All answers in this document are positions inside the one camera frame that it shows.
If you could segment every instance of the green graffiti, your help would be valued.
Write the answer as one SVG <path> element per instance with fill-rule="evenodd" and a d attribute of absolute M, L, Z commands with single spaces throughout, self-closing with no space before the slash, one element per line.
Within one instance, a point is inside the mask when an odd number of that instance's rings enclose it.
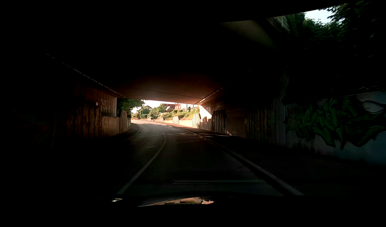
<path fill-rule="evenodd" d="M 341 149 L 345 141 L 361 147 L 378 133 L 386 131 L 386 108 L 370 113 L 361 104 L 349 96 L 329 99 L 322 106 L 307 103 L 289 110 L 285 123 L 288 130 L 307 141 L 320 135 L 332 147 L 336 146 L 335 139 L 340 141 Z"/>

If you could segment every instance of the sky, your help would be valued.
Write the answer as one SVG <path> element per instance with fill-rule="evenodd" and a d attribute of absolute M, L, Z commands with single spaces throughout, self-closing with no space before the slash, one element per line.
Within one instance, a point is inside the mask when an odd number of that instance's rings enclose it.
<path fill-rule="evenodd" d="M 306 17 L 313 18 L 315 20 L 321 19 L 322 23 L 329 23 L 331 19 L 327 19 L 328 16 L 332 15 L 331 12 L 328 12 L 326 10 L 313 10 L 306 12 Z M 152 108 L 158 107 L 161 103 L 168 103 L 168 104 L 175 104 L 175 102 L 161 102 L 161 101 L 153 101 L 153 100 L 144 100 L 145 104 L 144 106 L 150 106 Z M 135 113 L 137 110 L 139 110 L 140 107 L 136 107 L 133 110 L 131 110 L 132 113 Z"/>
<path fill-rule="evenodd" d="M 318 19 L 321 19 L 322 23 L 329 23 L 332 19 L 328 19 L 327 17 L 331 16 L 331 15 L 332 15 L 332 13 L 328 12 L 326 10 L 321 10 L 321 11 L 313 10 L 313 11 L 308 11 L 308 12 L 305 13 L 306 17 L 315 19 L 316 21 Z"/>

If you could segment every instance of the tunnel ceiling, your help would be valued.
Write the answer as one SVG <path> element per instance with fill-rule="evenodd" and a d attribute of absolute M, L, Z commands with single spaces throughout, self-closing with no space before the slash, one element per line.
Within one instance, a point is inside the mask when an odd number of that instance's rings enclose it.
<path fill-rule="evenodd" d="M 117 97 L 188 104 L 227 84 L 240 95 L 261 80 L 243 79 L 245 73 L 270 68 L 282 47 L 279 33 L 264 18 L 229 23 L 131 21 L 116 29 L 108 25 L 60 37 L 64 42 L 47 54 L 106 85 Z"/>

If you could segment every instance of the asphalt road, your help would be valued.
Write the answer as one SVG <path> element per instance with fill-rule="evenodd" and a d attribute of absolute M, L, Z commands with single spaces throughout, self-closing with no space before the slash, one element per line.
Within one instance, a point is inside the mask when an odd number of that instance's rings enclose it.
<path fill-rule="evenodd" d="M 282 196 L 219 147 L 184 130 L 132 121 L 141 131 L 115 146 L 112 164 L 99 171 L 96 194 L 155 196 L 191 191 Z"/>

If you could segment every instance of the tree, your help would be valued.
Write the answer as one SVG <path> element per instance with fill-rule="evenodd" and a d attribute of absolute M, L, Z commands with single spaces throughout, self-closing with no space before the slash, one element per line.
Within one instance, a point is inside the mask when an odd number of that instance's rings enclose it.
<path fill-rule="evenodd" d="M 332 22 L 287 16 L 288 97 L 316 100 L 386 90 L 386 6 L 357 1 L 326 8 Z"/>
<path fill-rule="evenodd" d="M 159 111 L 160 113 L 166 112 L 166 106 L 163 105 L 163 104 L 160 104 L 160 105 L 158 106 L 158 111 Z"/>
<path fill-rule="evenodd" d="M 120 115 L 120 110 L 125 110 L 127 114 L 130 115 L 132 109 L 143 104 L 145 104 L 145 102 L 140 99 L 117 98 L 117 116 Z"/>

